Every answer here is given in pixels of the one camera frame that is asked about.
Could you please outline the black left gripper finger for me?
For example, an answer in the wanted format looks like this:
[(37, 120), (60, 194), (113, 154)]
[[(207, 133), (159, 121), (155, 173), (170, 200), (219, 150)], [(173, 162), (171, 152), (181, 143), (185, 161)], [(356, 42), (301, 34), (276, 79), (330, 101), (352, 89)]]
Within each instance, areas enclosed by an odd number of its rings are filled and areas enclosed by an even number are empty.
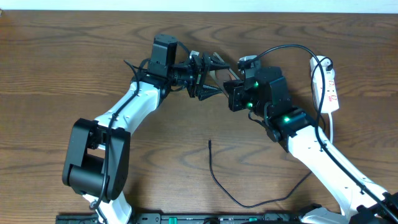
[(197, 98), (199, 101), (203, 101), (211, 96), (222, 93), (223, 91), (220, 88), (204, 85), (203, 88), (198, 92)]
[(226, 62), (222, 62), (212, 55), (206, 56), (207, 71), (224, 70), (229, 69), (230, 65)]

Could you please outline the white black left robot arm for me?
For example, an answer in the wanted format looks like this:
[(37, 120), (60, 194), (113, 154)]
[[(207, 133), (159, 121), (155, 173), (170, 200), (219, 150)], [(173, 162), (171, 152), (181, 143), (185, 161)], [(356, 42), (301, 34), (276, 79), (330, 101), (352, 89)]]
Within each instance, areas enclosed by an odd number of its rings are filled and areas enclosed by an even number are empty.
[(98, 223), (128, 223), (133, 211), (123, 193), (129, 168), (131, 136), (144, 118), (170, 92), (187, 89), (199, 100), (220, 93), (204, 84), (208, 72), (229, 68), (226, 62), (184, 48), (187, 59), (175, 61), (183, 44), (174, 36), (157, 34), (152, 53), (139, 66), (126, 94), (94, 120), (80, 118), (72, 127), (62, 173), (64, 185), (82, 195)]

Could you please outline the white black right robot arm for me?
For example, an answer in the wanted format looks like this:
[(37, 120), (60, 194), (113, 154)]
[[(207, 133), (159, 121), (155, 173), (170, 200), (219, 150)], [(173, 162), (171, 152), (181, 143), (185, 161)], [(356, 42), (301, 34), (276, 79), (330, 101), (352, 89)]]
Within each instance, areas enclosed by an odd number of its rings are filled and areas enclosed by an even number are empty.
[(222, 81), (231, 111), (260, 116), (267, 135), (306, 165), (332, 194), (340, 213), (315, 207), (298, 216), (302, 223), (397, 223), (397, 194), (390, 194), (357, 169), (325, 136), (317, 122), (292, 105), (279, 67), (249, 69), (240, 79)]

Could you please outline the white charger plug adapter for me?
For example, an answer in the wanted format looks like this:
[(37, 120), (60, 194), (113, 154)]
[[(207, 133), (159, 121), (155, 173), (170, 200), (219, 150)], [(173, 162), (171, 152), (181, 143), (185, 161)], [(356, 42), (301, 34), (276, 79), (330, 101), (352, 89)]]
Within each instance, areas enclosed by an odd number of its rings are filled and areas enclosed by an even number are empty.
[(333, 62), (331, 60), (324, 60), (322, 62), (322, 68), (324, 70), (325, 78), (331, 80), (335, 77), (335, 71), (333, 69)]

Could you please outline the white power strip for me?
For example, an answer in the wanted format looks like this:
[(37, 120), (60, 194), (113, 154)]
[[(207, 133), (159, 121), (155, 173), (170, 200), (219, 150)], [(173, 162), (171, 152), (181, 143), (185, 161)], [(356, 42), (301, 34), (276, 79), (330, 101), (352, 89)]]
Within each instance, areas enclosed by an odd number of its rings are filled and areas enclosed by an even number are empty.
[(317, 55), (317, 59), (320, 61), (321, 66), (319, 66), (315, 57), (310, 59), (310, 76), (312, 78), (312, 87), (315, 90), (316, 109), (319, 108), (321, 98), (323, 97), (323, 104), (320, 111), (323, 114), (331, 114), (338, 110), (340, 106), (336, 92), (335, 78), (331, 80), (325, 78), (322, 62), (326, 59), (332, 61), (332, 59), (322, 55)]

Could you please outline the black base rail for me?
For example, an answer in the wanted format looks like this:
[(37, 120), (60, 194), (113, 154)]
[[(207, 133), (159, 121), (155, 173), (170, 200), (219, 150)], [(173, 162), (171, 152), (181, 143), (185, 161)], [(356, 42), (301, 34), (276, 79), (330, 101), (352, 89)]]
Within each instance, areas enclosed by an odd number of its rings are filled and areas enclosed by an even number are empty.
[[(97, 214), (57, 215), (56, 224), (100, 224)], [(130, 218), (130, 224), (234, 224), (234, 223), (302, 223), (298, 217), (287, 213), (266, 213), (263, 215), (178, 215), (159, 213), (138, 213)]]

